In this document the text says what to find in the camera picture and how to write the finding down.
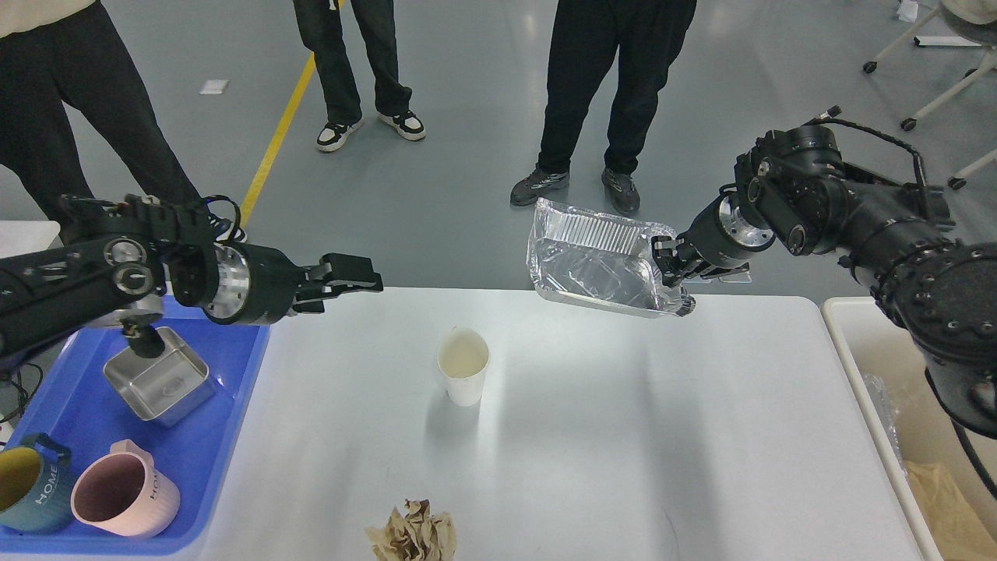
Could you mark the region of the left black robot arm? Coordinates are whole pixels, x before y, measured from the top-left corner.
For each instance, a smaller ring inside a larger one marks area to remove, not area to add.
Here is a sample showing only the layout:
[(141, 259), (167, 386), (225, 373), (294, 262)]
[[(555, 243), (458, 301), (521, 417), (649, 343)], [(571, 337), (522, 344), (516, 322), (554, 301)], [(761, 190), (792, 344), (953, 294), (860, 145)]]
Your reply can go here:
[(155, 298), (172, 294), (216, 324), (271, 324), (324, 312), (348, 292), (383, 291), (363, 256), (327, 253), (299, 266), (277, 249), (250, 245), (238, 224), (224, 233), (210, 198), (170, 205), (130, 195), (111, 203), (60, 201), (71, 217), (61, 248), (4, 258), (3, 372), (13, 372), (85, 326), (118, 328), (142, 358), (163, 354)]

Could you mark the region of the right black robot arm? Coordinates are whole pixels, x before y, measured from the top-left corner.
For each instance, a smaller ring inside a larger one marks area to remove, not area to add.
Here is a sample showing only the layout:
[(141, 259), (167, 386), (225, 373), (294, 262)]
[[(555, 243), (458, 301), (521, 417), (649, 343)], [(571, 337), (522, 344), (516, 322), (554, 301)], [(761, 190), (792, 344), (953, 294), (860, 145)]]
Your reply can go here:
[[(914, 180), (895, 182), (845, 162), (830, 125), (866, 132), (911, 155)], [(745, 273), (773, 242), (793, 256), (838, 253), (883, 315), (911, 335), (925, 375), (989, 492), (995, 480), (967, 434), (994, 438), (996, 249), (948, 238), (940, 185), (909, 143), (840, 118), (832, 107), (791, 130), (770, 130), (737, 157), (734, 180), (679, 235), (652, 238), (666, 288)]]

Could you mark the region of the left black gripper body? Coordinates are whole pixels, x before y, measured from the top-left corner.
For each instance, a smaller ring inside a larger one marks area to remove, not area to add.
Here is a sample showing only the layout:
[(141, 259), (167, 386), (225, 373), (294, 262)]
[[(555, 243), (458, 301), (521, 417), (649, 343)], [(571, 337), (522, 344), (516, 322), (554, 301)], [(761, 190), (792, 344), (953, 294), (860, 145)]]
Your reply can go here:
[(203, 305), (217, 324), (272, 324), (293, 315), (296, 294), (306, 280), (295, 265), (268, 246), (215, 245), (218, 284)]

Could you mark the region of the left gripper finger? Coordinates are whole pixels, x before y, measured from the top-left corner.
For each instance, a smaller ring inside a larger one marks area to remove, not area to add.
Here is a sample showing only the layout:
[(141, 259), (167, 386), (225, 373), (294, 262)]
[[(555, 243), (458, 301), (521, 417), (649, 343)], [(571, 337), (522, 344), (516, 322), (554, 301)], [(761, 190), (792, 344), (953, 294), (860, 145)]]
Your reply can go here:
[(348, 253), (325, 253), (317, 265), (305, 273), (311, 283), (321, 285), (382, 285), (383, 278), (374, 270), (371, 258)]
[(296, 291), (293, 312), (296, 315), (320, 315), (325, 312), (324, 301), (350, 294), (350, 292), (382, 292), (384, 284), (366, 285), (306, 285)]

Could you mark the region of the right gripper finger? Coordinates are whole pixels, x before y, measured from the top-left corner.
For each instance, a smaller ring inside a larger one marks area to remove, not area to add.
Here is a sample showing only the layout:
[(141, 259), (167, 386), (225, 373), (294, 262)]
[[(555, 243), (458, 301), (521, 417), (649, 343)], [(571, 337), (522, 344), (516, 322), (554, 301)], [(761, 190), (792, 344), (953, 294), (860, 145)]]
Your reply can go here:
[(652, 259), (658, 262), (683, 263), (689, 260), (689, 245), (684, 238), (655, 235), (650, 240)]
[(699, 269), (702, 260), (659, 260), (661, 283), (669, 290), (677, 290), (681, 284), (707, 284)]

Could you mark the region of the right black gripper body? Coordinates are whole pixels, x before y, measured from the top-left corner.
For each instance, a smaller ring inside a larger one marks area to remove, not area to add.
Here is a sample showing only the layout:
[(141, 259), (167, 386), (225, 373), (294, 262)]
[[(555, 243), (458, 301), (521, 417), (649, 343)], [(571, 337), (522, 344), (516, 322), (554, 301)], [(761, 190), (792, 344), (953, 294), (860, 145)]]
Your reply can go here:
[(737, 194), (720, 194), (680, 237), (689, 245), (689, 260), (702, 260), (702, 276), (750, 263), (776, 239), (744, 216)]

